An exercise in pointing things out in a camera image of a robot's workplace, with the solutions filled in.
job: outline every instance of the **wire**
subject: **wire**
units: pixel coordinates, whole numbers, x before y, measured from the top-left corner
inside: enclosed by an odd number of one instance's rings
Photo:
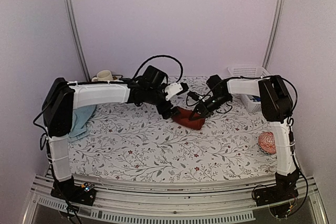
[[[294,195],[293,195],[293,198],[294,198],[294,202],[293,202],[292,206],[294,207],[294,206],[296,206],[296,203],[297,203],[297,201],[298,201],[298,198],[295,197]]]
[[[43,151],[44,146],[46,145],[46,142],[47,142],[47,137],[48,137],[48,135],[45,132],[41,135],[41,137],[40,137],[40,151]]]
[[[198,94],[196,92],[194,92],[195,94],[197,94],[199,97],[202,97],[201,99],[198,99],[197,102],[193,103],[193,104],[188,104],[188,99],[190,97],[189,93],[187,94],[187,97],[185,99],[185,104],[188,106],[188,107],[193,107],[195,106],[196,104],[198,104],[202,99],[206,98],[206,97],[211,97],[211,95],[207,94],[207,95],[201,95],[201,94]]]
[[[170,55],[155,55],[155,56],[152,56],[152,57],[148,58],[147,60],[145,60],[145,61],[139,66],[139,68],[138,68],[137,71],[135,72],[135,74],[134,74],[132,80],[134,80],[134,79],[138,76],[139,71],[143,68],[143,66],[144,66],[147,62],[149,62],[150,60],[156,59],[156,58],[169,58],[169,59],[172,59],[172,60],[176,61],[176,62],[180,65],[180,70],[181,70],[181,71],[180,71],[180,76],[179,76],[179,78],[178,78],[178,80],[177,80],[176,82],[179,82],[179,81],[181,80],[182,75],[183,75],[183,66],[182,66],[182,64],[180,63],[179,60],[177,60],[176,58],[174,58],[173,56],[170,56]]]
[[[293,108],[292,108],[292,112],[294,111],[295,107],[296,107],[296,104],[298,103],[298,91],[296,90],[296,88],[294,87],[293,83],[291,83],[289,80],[281,77],[282,80],[284,80],[285,82],[287,82],[289,85],[291,85],[291,87],[294,89],[294,92],[295,92],[295,102],[294,102],[294,105],[293,105]]]
[[[51,169],[51,175],[53,176],[54,181],[57,181],[53,169]],[[68,205],[68,208],[67,208],[67,212],[68,212],[68,214],[70,215],[70,212],[69,212],[69,209],[70,209],[70,210],[73,212],[73,214],[75,215],[76,219],[78,220],[78,224],[82,224],[80,218],[78,217],[78,215],[77,215],[77,213],[76,213],[76,210],[73,208],[73,205],[70,203],[70,201],[67,199],[67,197],[64,196],[63,192],[61,191],[61,189],[60,189],[59,186],[58,186],[58,183],[54,183],[54,185],[55,185],[55,187],[56,187],[55,189],[57,189],[57,190],[61,193],[62,197],[63,197],[64,200],[65,200],[65,203]],[[71,218],[72,218],[72,217],[68,217],[68,220],[69,220],[72,224],[76,224]]]
[[[226,105],[227,106],[229,106],[230,107],[230,109],[229,110],[227,110],[227,111],[224,111],[224,112],[219,112],[218,110],[216,110],[216,112],[218,113],[218,114],[226,114],[226,113],[229,113],[231,110],[232,110],[232,105],[230,105],[230,104],[227,104],[227,102],[226,102]]]
[[[36,123],[36,121],[40,118],[40,116],[46,111],[46,109],[48,108],[48,106],[51,104],[51,101],[48,102],[48,104],[45,105],[45,107],[42,109],[42,111],[34,118],[33,120],[33,125],[41,128],[44,131],[44,134],[48,135],[48,132],[46,130],[45,127],[43,127],[42,125]]]
[[[212,89],[210,89],[205,95],[203,95],[197,102],[195,102],[194,104],[192,105],[188,105],[187,104],[187,100],[188,100],[188,97],[189,95],[187,94],[187,98],[186,98],[186,105],[189,106],[189,107],[192,107],[192,106],[195,106],[197,105],[200,101],[202,101],[204,98],[206,98],[208,95],[211,97],[210,93],[218,86],[220,85],[221,83],[225,82],[225,81],[228,81],[228,80],[231,80],[231,79],[239,79],[239,77],[230,77],[230,78],[226,78],[226,79],[223,79],[221,80],[219,83],[217,83],[216,85],[214,85],[212,87]]]
[[[293,155],[292,157],[293,157],[293,161],[294,161],[294,164],[295,164],[296,169],[299,171],[300,175],[303,177],[303,179],[304,179],[305,182],[306,182],[306,195],[304,196],[304,199],[303,199],[303,202],[301,203],[301,205],[300,205],[295,211],[291,212],[291,213],[288,215],[288,217],[289,217],[289,216],[292,216],[293,214],[295,214],[296,212],[298,212],[298,211],[301,209],[301,207],[303,206],[303,204],[306,202],[307,197],[308,197],[308,187],[309,187],[309,185],[308,185],[308,180],[307,180],[307,178],[304,176],[304,174],[302,173],[302,171],[301,171],[301,169],[299,168],[298,164],[296,163],[295,156]]]
[[[252,196],[252,199],[253,200],[256,200],[256,198],[254,197],[254,191],[258,188],[258,187],[266,187],[267,189],[268,189],[268,187],[267,186],[265,186],[265,185],[257,185],[257,186],[255,186],[254,188],[253,188],[253,190],[252,190],[252,193],[251,193],[251,196]]]
[[[294,124],[294,118],[292,118],[291,116],[287,117],[287,124],[289,127],[292,127]]]

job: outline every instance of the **white basket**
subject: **white basket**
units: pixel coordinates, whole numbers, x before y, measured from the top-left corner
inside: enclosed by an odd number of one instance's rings
[[[265,77],[269,75],[269,72],[267,72],[263,67],[235,66],[228,67],[227,70],[231,76],[235,77]],[[252,101],[246,94],[241,94],[240,99],[248,112],[261,111],[261,102]]]

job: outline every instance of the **white cup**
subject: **white cup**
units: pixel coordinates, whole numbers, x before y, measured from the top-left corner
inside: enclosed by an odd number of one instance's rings
[[[113,76],[110,70],[102,70],[91,81],[113,81]]]

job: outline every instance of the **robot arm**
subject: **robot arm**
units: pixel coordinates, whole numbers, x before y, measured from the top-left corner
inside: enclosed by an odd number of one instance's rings
[[[67,82],[58,78],[43,104],[44,125],[48,130],[47,155],[55,179],[51,195],[73,202],[92,205],[95,190],[75,186],[69,165],[68,136],[73,109],[102,103],[149,103],[156,106],[164,119],[179,113],[171,97],[188,90],[185,83],[162,83],[166,73],[149,66],[142,76],[111,82]]]
[[[189,96],[199,101],[194,114],[208,117],[225,102],[232,101],[232,94],[248,94],[260,97],[261,111],[271,126],[277,150],[276,186],[254,190],[257,205],[267,205],[274,202],[297,197],[296,181],[299,171],[294,163],[295,141],[291,130],[292,99],[280,76],[262,79],[229,78],[222,80],[218,75],[211,76],[207,85],[213,95],[202,100],[189,92]]]

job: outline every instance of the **blue cloth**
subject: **blue cloth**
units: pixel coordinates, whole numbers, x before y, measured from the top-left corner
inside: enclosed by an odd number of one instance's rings
[[[86,122],[90,119],[96,105],[89,105],[80,107],[73,111],[72,113],[72,128],[69,133],[69,142],[74,142],[86,137],[89,133],[87,132]]]

